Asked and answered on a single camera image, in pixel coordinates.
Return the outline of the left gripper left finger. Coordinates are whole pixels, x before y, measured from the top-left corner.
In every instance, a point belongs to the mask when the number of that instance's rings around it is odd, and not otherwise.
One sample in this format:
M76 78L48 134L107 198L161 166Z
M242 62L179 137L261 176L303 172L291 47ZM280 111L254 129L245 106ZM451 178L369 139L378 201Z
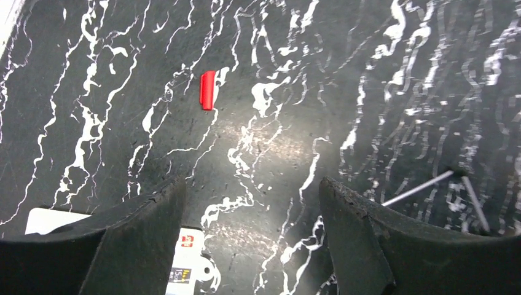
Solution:
M184 178L48 234L1 240L2 294L165 294Z

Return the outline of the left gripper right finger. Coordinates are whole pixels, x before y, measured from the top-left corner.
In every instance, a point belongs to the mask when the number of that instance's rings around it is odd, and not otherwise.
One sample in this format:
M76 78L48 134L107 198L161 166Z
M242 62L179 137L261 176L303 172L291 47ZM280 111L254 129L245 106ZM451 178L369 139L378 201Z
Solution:
M339 294L519 294L520 237L407 217L325 177L319 205Z

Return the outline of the red marker cap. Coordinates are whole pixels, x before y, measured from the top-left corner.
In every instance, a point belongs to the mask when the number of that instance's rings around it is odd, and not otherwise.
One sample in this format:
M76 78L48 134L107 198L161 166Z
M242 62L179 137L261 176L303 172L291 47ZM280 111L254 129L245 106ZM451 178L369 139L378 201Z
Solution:
M215 71L207 71L200 78L200 105L204 111L213 110L215 75Z

